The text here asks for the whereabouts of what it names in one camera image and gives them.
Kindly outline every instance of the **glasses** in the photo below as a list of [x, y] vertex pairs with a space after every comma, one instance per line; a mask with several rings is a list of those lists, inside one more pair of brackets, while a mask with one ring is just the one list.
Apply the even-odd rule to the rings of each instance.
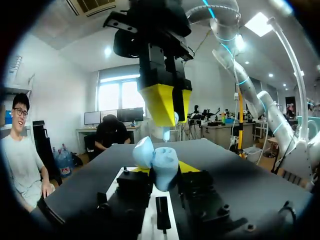
[[18, 112], [18, 115], [21, 116], [21, 114], [23, 114], [23, 116], [26, 118], [28, 116], [28, 112], [27, 111], [23, 111], [22, 108], [20, 107], [15, 107], [13, 108]]

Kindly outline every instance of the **water bottle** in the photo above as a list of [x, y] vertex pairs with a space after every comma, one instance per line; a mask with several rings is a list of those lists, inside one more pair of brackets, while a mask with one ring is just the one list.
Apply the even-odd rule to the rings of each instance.
[[58, 152], [56, 151], [56, 148], [55, 147], [53, 147], [52, 148], [52, 154], [53, 154], [53, 159], [54, 159], [54, 161], [55, 162], [57, 162], [57, 157], [58, 157]]
[[74, 169], [74, 160], [72, 158], [72, 154], [68, 151], [64, 143], [62, 144], [62, 153], [66, 156], [66, 159], [69, 162], [70, 169]]
[[71, 175], [72, 170], [70, 168], [69, 161], [67, 156], [61, 152], [61, 149], [58, 150], [57, 165], [60, 170], [61, 177], [65, 178]]

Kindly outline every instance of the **white bin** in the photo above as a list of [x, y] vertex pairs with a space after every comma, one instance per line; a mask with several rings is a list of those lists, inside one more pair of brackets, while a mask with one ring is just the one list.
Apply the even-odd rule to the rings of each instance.
[[245, 154], [248, 155], [248, 157], [246, 158], [247, 160], [249, 160], [252, 163], [257, 164], [262, 149], [257, 148], [255, 146], [251, 146], [251, 147], [248, 147], [246, 149], [243, 149], [243, 151], [245, 152]]

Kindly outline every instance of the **window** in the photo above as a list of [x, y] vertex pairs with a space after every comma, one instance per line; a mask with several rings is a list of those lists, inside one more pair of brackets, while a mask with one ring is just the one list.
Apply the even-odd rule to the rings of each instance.
[[146, 117], [146, 103], [138, 92], [136, 79], [140, 75], [128, 75], [101, 79], [98, 86], [98, 111], [143, 108]]

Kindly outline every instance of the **white t-shirt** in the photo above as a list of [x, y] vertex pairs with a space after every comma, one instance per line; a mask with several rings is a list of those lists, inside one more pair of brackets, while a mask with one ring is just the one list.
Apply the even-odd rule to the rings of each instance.
[[36, 207], [42, 194], [40, 170], [44, 164], [35, 146], [27, 137], [16, 141], [10, 135], [3, 138], [1, 144], [13, 186], [29, 205]]

